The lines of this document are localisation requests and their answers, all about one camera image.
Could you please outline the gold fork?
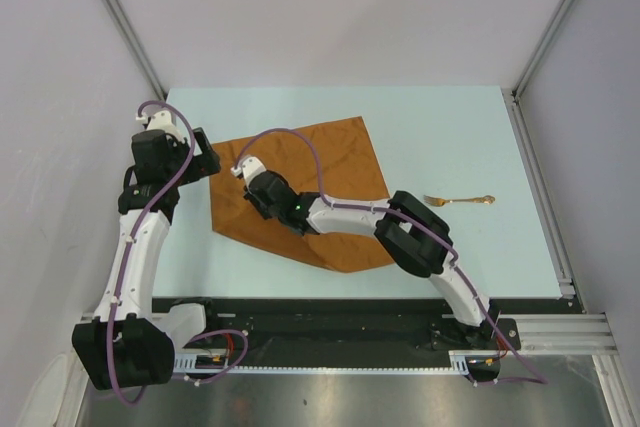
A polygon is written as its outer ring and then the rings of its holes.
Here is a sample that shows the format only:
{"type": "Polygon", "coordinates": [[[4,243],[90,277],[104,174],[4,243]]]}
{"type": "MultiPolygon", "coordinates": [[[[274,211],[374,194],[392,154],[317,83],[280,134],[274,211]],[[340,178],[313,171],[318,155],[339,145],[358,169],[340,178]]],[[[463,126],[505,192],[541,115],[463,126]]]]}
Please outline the gold fork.
{"type": "Polygon", "coordinates": [[[430,206],[433,207],[444,207],[449,204],[456,203],[469,203],[469,204],[485,204],[491,205],[496,201],[496,198],[491,195],[485,195],[481,197],[470,197],[470,198],[454,198],[454,199],[446,199],[441,197],[433,197],[425,195],[423,197],[423,201],[430,206]]]}

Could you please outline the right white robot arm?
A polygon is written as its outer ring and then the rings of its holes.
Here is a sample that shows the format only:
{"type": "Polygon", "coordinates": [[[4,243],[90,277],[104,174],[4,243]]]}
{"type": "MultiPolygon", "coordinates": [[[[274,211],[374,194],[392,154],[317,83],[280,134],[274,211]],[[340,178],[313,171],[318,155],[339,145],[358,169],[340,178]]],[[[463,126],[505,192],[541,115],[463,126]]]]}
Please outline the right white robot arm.
{"type": "Polygon", "coordinates": [[[244,181],[244,198],[263,218],[276,219],[301,236],[349,234],[377,240],[402,270],[431,282],[469,346],[484,348],[496,338],[491,301],[461,269],[448,224],[413,195],[398,191],[389,199],[345,200],[321,192],[298,193],[280,174],[264,168],[236,176],[244,181]]]}

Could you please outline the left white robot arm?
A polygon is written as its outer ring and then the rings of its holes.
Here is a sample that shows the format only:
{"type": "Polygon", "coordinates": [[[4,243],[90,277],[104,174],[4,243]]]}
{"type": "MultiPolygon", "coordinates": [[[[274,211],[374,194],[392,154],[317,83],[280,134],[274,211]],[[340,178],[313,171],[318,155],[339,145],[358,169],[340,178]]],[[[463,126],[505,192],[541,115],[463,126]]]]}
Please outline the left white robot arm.
{"type": "Polygon", "coordinates": [[[153,285],[178,189],[220,171],[204,131],[193,134],[198,155],[176,130],[148,128],[131,140],[134,163],[118,198],[119,242],[109,280],[91,321],[72,333],[76,354],[98,390],[164,384],[177,350],[191,340],[207,347],[220,337],[220,321],[200,303],[179,304],[161,320],[152,319],[153,285]]]}

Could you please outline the orange cloth napkin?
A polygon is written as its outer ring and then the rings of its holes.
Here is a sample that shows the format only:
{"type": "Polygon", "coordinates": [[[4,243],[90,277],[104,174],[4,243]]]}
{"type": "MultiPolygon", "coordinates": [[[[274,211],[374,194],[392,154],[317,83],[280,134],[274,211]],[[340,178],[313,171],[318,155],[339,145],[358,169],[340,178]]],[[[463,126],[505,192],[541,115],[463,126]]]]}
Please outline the orange cloth napkin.
{"type": "Polygon", "coordinates": [[[325,193],[347,200],[379,200],[390,196],[364,120],[352,117],[291,133],[265,135],[250,144],[239,138],[213,146],[222,172],[210,178],[212,230],[233,241],[317,268],[355,273],[384,267],[392,258],[374,239],[347,234],[305,235],[275,219],[265,220],[243,198],[244,183],[231,167],[239,157],[254,155],[282,175],[297,192],[317,189],[322,171],[325,193]]]}

